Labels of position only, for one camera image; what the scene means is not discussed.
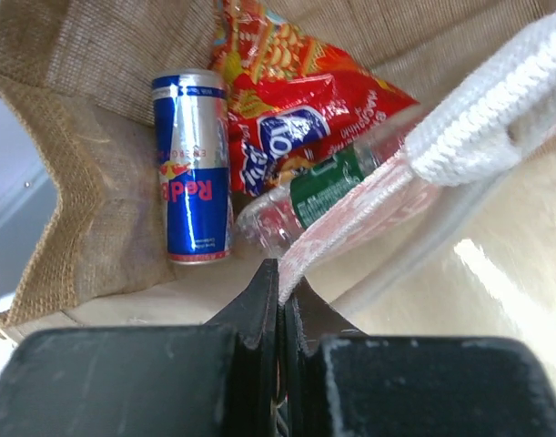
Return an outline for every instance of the red snack bag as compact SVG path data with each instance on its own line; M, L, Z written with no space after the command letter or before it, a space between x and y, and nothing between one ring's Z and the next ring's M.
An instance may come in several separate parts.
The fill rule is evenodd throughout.
M234 191L258 196L417 103L257 1L222 2L211 68L229 91Z

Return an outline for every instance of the bottle label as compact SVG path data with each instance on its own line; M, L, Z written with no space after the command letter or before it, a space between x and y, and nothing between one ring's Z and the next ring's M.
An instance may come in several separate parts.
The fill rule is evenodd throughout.
M309 228L364 178L352 146L294 178L290 198L302 228Z

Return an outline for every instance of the can bottom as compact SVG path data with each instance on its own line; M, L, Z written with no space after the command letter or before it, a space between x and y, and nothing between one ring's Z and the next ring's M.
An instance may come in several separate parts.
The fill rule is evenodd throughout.
M222 252L208 253L201 255L177 255L176 253L168 253L168 259L174 264L180 265L197 265L197 264L211 264L213 262L222 261L227 259L231 254L230 250Z

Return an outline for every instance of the red bull can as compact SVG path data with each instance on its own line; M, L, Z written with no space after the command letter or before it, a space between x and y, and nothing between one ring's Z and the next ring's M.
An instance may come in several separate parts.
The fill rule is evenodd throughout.
M227 95L221 76L180 69L152 82L158 175L169 258L224 259L231 247Z

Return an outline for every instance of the burlap fabric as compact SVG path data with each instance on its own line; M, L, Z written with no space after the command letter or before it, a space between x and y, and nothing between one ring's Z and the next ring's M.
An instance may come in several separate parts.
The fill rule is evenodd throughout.
M150 79L206 66L211 0L3 0L0 97L58 191L0 325L171 280ZM267 0L422 100L445 95L556 0Z

